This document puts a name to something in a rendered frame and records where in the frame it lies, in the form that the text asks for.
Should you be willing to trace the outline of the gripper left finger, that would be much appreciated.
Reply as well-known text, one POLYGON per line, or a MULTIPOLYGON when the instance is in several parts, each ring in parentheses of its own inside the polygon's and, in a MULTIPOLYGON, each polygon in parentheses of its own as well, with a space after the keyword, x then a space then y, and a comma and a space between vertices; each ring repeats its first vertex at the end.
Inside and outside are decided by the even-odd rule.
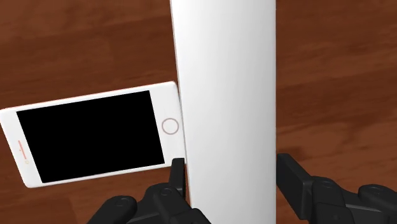
POLYGON ((87 224, 211 224, 186 201, 185 160, 172 160, 169 181, 150 186, 139 202, 126 195, 106 200, 87 224))

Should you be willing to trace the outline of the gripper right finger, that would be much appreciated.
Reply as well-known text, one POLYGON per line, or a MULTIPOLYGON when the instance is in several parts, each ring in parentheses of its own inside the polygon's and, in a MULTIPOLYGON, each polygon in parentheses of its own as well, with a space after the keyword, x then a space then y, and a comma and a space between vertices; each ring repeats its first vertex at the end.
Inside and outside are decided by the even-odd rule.
POLYGON ((289 154, 277 154, 276 184, 300 220, 309 224, 397 224, 397 192, 363 185, 357 193, 311 176, 289 154))

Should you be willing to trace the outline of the white smartphone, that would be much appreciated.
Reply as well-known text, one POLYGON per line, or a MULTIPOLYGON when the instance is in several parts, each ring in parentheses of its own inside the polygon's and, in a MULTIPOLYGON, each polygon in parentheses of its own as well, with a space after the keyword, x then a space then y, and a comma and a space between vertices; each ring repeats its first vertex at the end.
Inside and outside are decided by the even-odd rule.
POLYGON ((1 109, 0 125, 28 188, 168 167, 185 156, 172 81, 1 109))

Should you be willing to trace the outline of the white cylinder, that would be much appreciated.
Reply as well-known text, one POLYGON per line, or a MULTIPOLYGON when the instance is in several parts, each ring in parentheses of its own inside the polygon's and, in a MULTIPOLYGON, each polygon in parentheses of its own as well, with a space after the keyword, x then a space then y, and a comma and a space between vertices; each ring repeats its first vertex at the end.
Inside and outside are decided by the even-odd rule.
POLYGON ((190 202, 276 224, 275 0, 171 0, 190 202))

